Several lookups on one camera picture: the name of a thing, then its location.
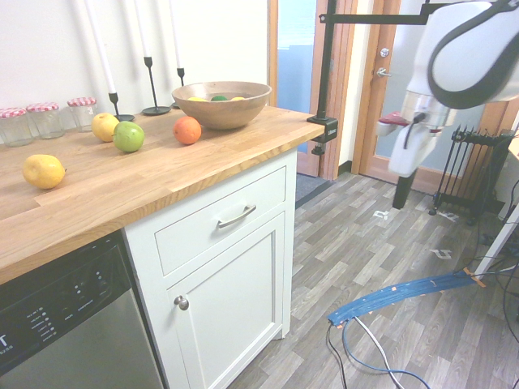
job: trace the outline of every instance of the stainless steel panel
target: stainless steel panel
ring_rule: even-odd
[[[163,389],[131,290],[0,378],[1,389]]]

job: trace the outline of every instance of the wooden countertop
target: wooden countertop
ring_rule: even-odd
[[[102,143],[92,133],[69,132],[17,148],[0,145],[0,284],[93,242],[217,182],[323,133],[308,115],[265,107],[241,130],[203,131],[191,146],[172,133],[184,116],[135,122],[143,147],[132,154]],[[53,190],[22,176],[32,154],[56,156],[66,169]]]

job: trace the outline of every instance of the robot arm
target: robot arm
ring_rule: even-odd
[[[388,169],[402,208],[418,166],[456,109],[519,96],[519,0],[460,2],[434,12],[414,60],[401,129]]]

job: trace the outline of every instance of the candle holder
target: candle holder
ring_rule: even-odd
[[[186,75],[185,71],[184,71],[184,68],[183,67],[178,67],[177,68],[177,74],[178,74],[178,77],[180,77],[180,84],[182,86],[184,86],[184,75]],[[174,108],[174,109],[180,109],[180,107],[178,106],[178,104],[176,102],[174,102],[172,105],[171,105],[171,108]]]
[[[110,98],[110,101],[111,101],[112,104],[114,105],[114,108],[115,108],[115,117],[116,117],[120,122],[133,122],[133,121],[134,121],[135,116],[133,116],[133,115],[120,115],[120,114],[119,114],[119,109],[117,108],[117,103],[118,103],[118,101],[119,101],[119,97],[117,96],[117,92],[109,93],[109,94],[108,94],[108,97]]]
[[[164,113],[168,113],[171,110],[171,107],[159,107],[157,105],[157,95],[155,94],[155,85],[153,84],[153,76],[152,76],[152,65],[153,60],[151,57],[144,57],[144,64],[148,68],[149,72],[149,80],[152,83],[152,93],[153,93],[153,102],[155,103],[154,107],[143,109],[143,114],[148,116],[156,116],[163,115]]]

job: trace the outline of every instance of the red checkered jar lid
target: red checkered jar lid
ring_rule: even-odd
[[[29,112],[45,112],[45,111],[54,111],[58,109],[58,103],[37,103],[31,104],[27,106],[27,111]]]
[[[0,109],[0,118],[16,118],[17,116],[25,115],[26,112],[27,111],[23,108],[2,108]]]
[[[69,107],[83,107],[85,105],[96,104],[97,100],[93,97],[78,97],[67,102]]]

